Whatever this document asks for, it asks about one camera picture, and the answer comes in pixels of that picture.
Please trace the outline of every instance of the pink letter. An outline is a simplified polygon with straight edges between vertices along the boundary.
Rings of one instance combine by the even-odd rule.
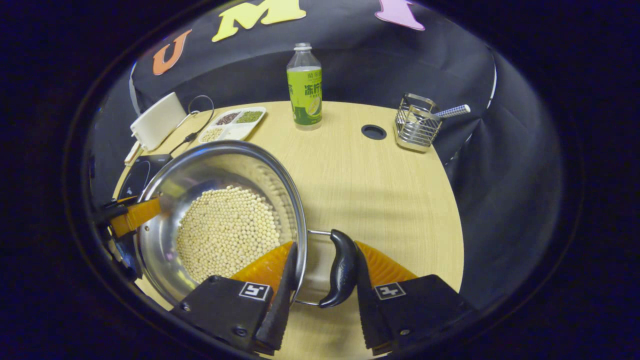
[[[424,26],[413,17],[409,5],[412,3],[407,0],[380,0],[382,11],[377,12],[376,17],[407,28],[424,30]]]

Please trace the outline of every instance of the round table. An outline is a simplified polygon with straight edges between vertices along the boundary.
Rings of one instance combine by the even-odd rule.
[[[263,106],[267,113],[246,141],[273,154],[289,171],[302,199],[309,229],[338,229],[384,252],[418,276],[437,274],[454,290],[462,282],[464,248],[456,201],[434,147],[425,153],[400,148],[393,131],[396,109],[346,102],[323,102],[323,125],[314,131],[294,126],[289,101],[260,102],[215,109]],[[167,154],[211,115],[196,114],[157,149]],[[362,126],[387,131],[382,140],[365,137]],[[179,147],[178,156],[200,145]],[[126,167],[114,197],[126,178]],[[307,274],[300,299],[316,301],[328,290],[335,255],[328,238],[310,236]],[[136,284],[160,305],[167,304],[149,283]],[[294,304],[277,359],[367,359],[356,291],[328,308]]]

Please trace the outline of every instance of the black pot handle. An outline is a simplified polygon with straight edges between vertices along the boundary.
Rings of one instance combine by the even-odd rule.
[[[328,235],[335,245],[335,259],[333,259],[333,265],[331,266],[329,278],[331,288],[329,289],[329,294],[317,304],[303,303],[318,305],[321,308],[336,306],[351,296],[353,288],[356,286],[358,247],[342,231],[332,229],[330,233],[327,233],[326,231],[309,230],[309,233]]]

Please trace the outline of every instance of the power cord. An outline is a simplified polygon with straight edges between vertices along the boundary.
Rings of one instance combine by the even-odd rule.
[[[178,146],[174,147],[173,150],[171,150],[169,152],[169,155],[171,155],[174,151],[176,151],[180,146],[184,145],[185,143],[191,143],[193,140],[196,140],[196,138],[198,137],[198,134],[209,124],[209,122],[211,121],[211,119],[213,119],[213,110],[215,109],[215,106],[213,105],[213,100],[211,100],[210,97],[206,96],[206,95],[198,95],[196,97],[193,98],[193,100],[191,100],[191,102],[189,103],[189,106],[187,107],[187,111],[189,112],[189,115],[187,115],[187,117],[184,118],[184,120],[180,121],[180,124],[178,124],[178,126],[176,126],[176,128],[178,128],[180,125],[182,125],[183,122],[185,122],[190,116],[200,113],[200,111],[195,110],[195,111],[191,111],[191,104],[193,104],[193,102],[200,97],[205,97],[207,98],[210,102],[211,102],[211,116],[209,117],[209,120],[207,120],[204,125],[195,133],[191,133],[188,134],[184,140],[178,144]]]

